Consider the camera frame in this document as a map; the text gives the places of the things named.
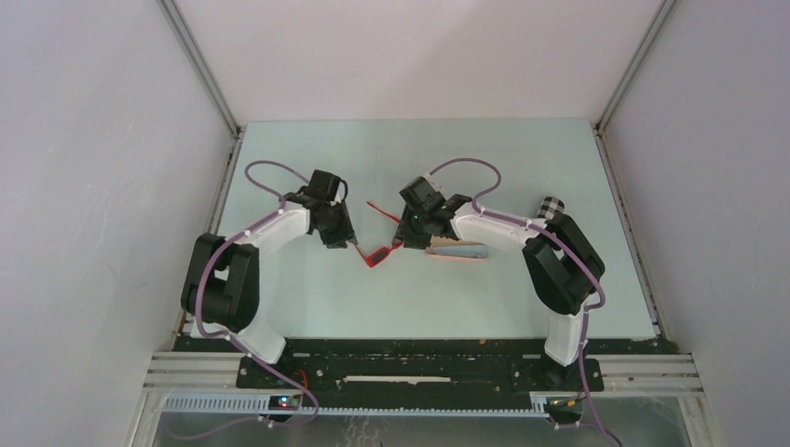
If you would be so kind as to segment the red frame sunglasses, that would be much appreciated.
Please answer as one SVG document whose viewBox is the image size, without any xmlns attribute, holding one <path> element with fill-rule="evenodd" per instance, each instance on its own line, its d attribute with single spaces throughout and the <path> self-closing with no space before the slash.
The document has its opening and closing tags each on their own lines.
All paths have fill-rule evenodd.
<svg viewBox="0 0 790 447">
<path fill-rule="evenodd" d="M 374 210 L 379 215 L 392 221 L 395 225 L 402 222 L 402 218 L 399 215 L 383 210 L 370 200 L 366 201 L 365 204 L 371 210 Z M 387 243 L 378 244 L 375 248 L 373 246 L 367 248 L 361 247 L 359 242 L 354 242 L 352 244 L 352 247 L 358 253 L 364 264 L 371 269 L 380 266 L 394 251 L 399 250 L 402 246 L 403 242 L 395 236 L 392 236 Z"/>
</svg>

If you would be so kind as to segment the pink glasses case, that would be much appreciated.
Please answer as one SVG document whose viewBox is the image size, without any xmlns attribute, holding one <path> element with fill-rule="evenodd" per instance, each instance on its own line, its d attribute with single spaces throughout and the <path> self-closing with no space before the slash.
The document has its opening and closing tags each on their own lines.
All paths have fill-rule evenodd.
<svg viewBox="0 0 790 447">
<path fill-rule="evenodd" d="M 484 262 L 489 259 L 488 247 L 478 243 L 433 245 L 425 253 L 434 259 L 451 262 Z"/>
</svg>

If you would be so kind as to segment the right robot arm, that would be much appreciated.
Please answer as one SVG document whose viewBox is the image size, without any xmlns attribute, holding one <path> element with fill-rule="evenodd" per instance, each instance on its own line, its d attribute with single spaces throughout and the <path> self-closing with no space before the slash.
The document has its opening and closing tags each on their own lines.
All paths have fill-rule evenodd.
<svg viewBox="0 0 790 447">
<path fill-rule="evenodd" d="M 559 211 L 528 218 L 487 210 L 469 196 L 404 192 L 402 198 L 396 238 L 408 249 L 425 249 L 433 237 L 444 237 L 523 255 L 534 291 L 549 310 L 543 380 L 555 389 L 574 383 L 589 314 L 606 304 L 605 264 L 577 223 Z"/>
</svg>

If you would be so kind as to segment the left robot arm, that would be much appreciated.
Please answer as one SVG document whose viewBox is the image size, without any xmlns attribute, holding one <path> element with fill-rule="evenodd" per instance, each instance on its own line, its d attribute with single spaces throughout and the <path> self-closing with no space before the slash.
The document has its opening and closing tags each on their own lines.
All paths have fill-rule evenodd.
<svg viewBox="0 0 790 447">
<path fill-rule="evenodd" d="M 293 361 L 286 339 L 261 311 L 260 261 L 289 242 L 318 232 L 328 249 L 357 242 L 345 201 L 289 194 L 283 206 L 229 237 L 197 238 L 182 292 L 182 308 L 204 338 L 220 338 L 260 360 L 258 374 L 272 387 L 287 386 Z"/>
</svg>

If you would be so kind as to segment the blue cleaning cloth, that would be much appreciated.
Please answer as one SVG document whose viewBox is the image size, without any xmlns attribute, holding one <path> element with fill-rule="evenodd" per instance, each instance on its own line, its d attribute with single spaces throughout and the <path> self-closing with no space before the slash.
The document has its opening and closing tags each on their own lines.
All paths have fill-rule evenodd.
<svg viewBox="0 0 790 447">
<path fill-rule="evenodd" d="M 488 248 L 481 244 L 446 245 L 435 247 L 433 253 L 442 257 L 486 259 Z"/>
</svg>

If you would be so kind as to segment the plaid brown glasses case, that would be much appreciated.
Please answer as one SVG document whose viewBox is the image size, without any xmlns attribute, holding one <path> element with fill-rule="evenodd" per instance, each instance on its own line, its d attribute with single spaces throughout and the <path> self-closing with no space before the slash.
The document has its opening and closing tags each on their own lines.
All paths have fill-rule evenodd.
<svg viewBox="0 0 790 447">
<path fill-rule="evenodd" d="M 565 212 L 565 203 L 555 197 L 546 196 L 538 207 L 538 218 L 550 221 Z"/>
</svg>

